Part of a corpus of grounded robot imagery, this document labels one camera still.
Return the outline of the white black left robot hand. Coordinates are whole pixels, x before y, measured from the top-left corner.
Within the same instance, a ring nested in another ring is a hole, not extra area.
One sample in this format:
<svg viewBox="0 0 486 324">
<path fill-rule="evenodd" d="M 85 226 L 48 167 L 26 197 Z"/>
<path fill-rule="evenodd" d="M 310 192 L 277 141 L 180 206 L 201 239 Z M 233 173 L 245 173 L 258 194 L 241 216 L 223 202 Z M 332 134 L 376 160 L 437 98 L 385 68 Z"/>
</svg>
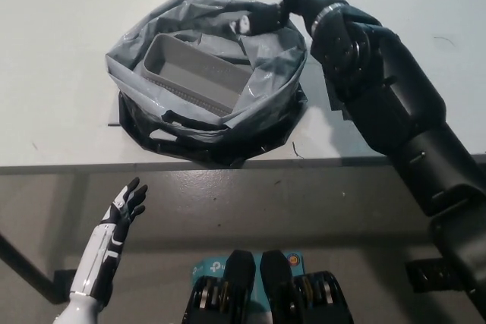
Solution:
<svg viewBox="0 0 486 324">
<path fill-rule="evenodd" d="M 135 218 L 144 212 L 143 202 L 147 197 L 148 186 L 139 186 L 140 179 L 135 178 L 122 188 L 106 210 L 100 225 L 112 231 L 111 242 L 115 246 L 125 243 L 128 230 Z"/>
</svg>

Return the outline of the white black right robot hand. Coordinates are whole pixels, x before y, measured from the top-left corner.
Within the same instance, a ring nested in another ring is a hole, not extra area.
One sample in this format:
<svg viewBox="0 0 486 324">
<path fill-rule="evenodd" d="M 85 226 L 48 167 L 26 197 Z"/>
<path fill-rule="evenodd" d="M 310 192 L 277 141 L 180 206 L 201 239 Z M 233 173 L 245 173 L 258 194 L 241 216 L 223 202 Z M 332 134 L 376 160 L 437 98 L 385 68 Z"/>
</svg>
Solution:
<svg viewBox="0 0 486 324">
<path fill-rule="evenodd" d="M 289 9 L 284 2 L 264 5 L 229 23 L 236 35 L 258 36 L 283 28 L 289 20 Z"/>
</svg>

